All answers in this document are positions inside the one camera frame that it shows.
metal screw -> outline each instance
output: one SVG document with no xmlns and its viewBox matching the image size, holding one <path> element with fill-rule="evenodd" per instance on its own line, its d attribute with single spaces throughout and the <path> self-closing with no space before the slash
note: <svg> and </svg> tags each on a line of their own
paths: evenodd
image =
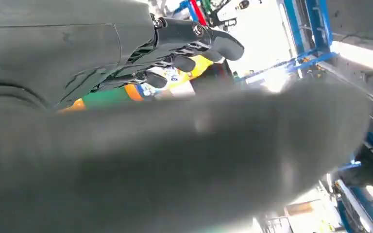
<svg viewBox="0 0 373 233">
<path fill-rule="evenodd" d="M 194 25 L 194 32 L 196 35 L 202 35 L 203 34 L 203 27 L 199 24 Z"/>
<path fill-rule="evenodd" d="M 162 28 L 164 27 L 164 22 L 162 22 L 160 19 L 156 19 L 153 21 L 153 26 L 156 28 Z"/>
</svg>

robotic hand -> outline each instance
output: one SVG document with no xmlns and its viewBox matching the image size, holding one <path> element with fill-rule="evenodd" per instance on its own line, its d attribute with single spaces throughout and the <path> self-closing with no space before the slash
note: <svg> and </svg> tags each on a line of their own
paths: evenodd
<svg viewBox="0 0 373 233">
<path fill-rule="evenodd" d="M 90 93 L 166 80 L 153 66 L 191 71 L 188 57 L 236 60 L 243 46 L 197 22 L 155 19 L 127 0 L 0 0 L 0 93 L 61 109 Z"/>
<path fill-rule="evenodd" d="M 92 91 L 143 82 L 161 88 L 166 84 L 165 78 L 147 72 L 146 69 L 172 66 L 190 72 L 195 67 L 195 62 L 188 58 L 190 56 L 202 55 L 216 62 L 222 57 L 234 61 L 244 53 L 244 47 L 226 32 L 216 31 L 193 21 L 152 18 L 155 36 L 151 41 L 138 47 L 125 67 L 118 69 Z"/>
</svg>

red pole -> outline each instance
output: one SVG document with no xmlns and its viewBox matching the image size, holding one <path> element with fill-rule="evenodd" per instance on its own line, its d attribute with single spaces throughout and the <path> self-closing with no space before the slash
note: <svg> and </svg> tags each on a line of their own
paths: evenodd
<svg viewBox="0 0 373 233">
<path fill-rule="evenodd" d="M 197 0 L 190 0 L 190 1 L 192 3 L 192 6 L 194 7 L 195 14 L 198 17 L 199 23 L 202 24 L 202 25 L 204 25 L 204 26 L 206 26 L 205 17 L 203 16 L 202 11 L 201 11 L 201 9 L 199 8 L 199 6 L 197 4 Z"/>
</svg>

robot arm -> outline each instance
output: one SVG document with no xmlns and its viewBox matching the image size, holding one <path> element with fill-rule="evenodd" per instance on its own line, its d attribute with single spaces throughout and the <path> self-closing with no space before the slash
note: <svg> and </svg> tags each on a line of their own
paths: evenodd
<svg viewBox="0 0 373 233">
<path fill-rule="evenodd" d="M 154 19 L 136 1 L 0 0 L 0 89 L 17 87 L 39 107 L 144 82 L 152 66 L 188 71 L 198 54 L 236 60 L 243 47 L 196 22 Z"/>
</svg>

orange stripe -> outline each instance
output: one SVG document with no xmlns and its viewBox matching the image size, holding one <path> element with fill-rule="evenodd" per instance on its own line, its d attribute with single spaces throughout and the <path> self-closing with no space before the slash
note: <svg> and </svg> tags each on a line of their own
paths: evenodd
<svg viewBox="0 0 373 233">
<path fill-rule="evenodd" d="M 128 84 L 125 86 L 125 91 L 128 94 L 129 98 L 131 98 L 134 101 L 143 101 L 144 98 L 138 93 L 138 90 L 136 89 L 135 85 Z"/>
</svg>

